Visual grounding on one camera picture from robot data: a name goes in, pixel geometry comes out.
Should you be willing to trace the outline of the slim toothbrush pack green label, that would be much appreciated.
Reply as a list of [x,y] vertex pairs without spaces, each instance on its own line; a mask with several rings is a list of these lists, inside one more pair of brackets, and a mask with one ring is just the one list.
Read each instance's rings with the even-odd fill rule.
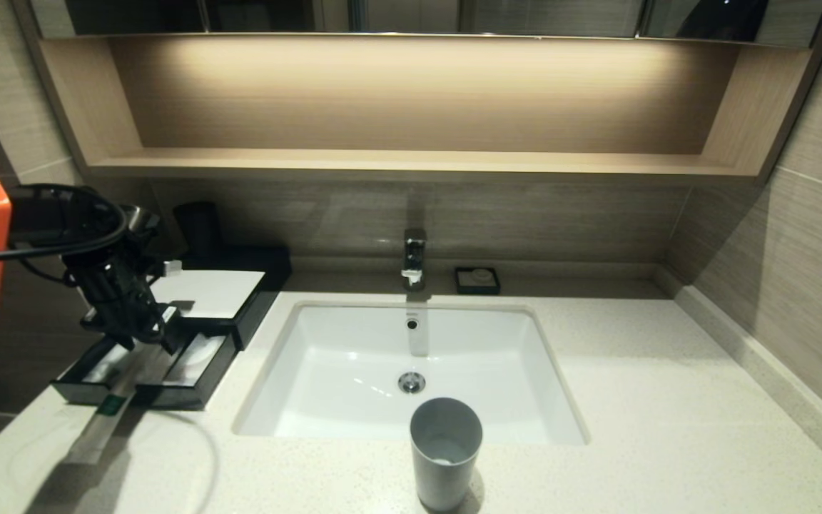
[[118,374],[114,387],[95,409],[91,419],[66,452],[62,460],[64,464],[98,464],[121,416],[133,400],[137,382],[146,377],[162,353],[160,346],[150,344],[131,352],[127,367]]

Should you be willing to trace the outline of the mirror cabinet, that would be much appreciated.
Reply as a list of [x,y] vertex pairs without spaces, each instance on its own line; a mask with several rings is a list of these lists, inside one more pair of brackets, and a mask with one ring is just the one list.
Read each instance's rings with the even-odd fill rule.
[[45,39],[196,33],[686,39],[808,48],[822,0],[26,0]]

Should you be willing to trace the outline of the long white wrapped packet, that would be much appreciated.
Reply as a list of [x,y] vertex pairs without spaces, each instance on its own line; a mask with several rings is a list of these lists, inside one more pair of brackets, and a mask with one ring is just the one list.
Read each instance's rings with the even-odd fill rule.
[[114,346],[82,378],[82,383],[110,383],[124,370],[128,354],[127,348]]

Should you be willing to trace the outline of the white ceramic sink basin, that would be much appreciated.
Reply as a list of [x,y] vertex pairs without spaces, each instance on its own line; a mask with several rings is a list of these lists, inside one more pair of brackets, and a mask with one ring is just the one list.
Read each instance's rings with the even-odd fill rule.
[[[402,393],[405,372],[425,389]],[[424,401],[470,406],[493,445],[586,445],[537,319],[523,308],[300,305],[235,420],[237,435],[397,440]]]

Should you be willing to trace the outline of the black soap dish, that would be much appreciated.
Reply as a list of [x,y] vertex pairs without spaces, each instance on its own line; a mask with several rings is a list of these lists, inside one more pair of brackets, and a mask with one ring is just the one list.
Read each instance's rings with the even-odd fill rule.
[[470,271],[475,268],[489,267],[456,267],[454,277],[457,293],[459,295],[467,296],[498,296],[500,292],[502,292],[502,287],[500,286],[499,277],[496,270],[494,268],[489,268],[493,270],[494,277],[496,278],[495,283],[478,284],[474,283],[473,280],[470,279]]

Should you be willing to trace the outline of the wooden wall shelf niche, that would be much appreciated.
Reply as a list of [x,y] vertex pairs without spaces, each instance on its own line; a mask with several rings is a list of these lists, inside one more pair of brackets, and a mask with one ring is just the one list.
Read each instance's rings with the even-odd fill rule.
[[662,39],[27,45],[83,176],[763,184],[822,62]]

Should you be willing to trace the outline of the grey plastic cup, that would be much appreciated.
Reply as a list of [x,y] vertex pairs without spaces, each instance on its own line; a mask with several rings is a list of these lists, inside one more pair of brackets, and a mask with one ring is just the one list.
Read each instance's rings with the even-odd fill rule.
[[428,510],[454,510],[470,487],[484,429],[463,401],[434,398],[418,406],[409,423],[415,492]]

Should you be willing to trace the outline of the black cylindrical cup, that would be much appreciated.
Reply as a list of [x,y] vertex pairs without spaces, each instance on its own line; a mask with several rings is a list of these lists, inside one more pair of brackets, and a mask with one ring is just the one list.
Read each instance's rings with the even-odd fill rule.
[[215,260],[224,250],[218,208],[210,201],[183,203],[173,208],[186,244],[186,256],[202,261]]

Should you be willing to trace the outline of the chrome faucet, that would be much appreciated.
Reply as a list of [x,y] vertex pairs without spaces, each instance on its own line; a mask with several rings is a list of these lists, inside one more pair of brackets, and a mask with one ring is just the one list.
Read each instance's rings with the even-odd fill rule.
[[402,286],[407,292],[421,291],[425,288],[424,257],[427,234],[423,228],[408,228],[402,240]]

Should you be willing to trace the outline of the square white sachet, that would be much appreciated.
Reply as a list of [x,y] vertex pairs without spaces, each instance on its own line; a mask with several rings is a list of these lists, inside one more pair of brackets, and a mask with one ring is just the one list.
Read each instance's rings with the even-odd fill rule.
[[174,368],[174,383],[179,386],[193,386],[224,345],[225,336],[197,334],[189,347],[180,356]]

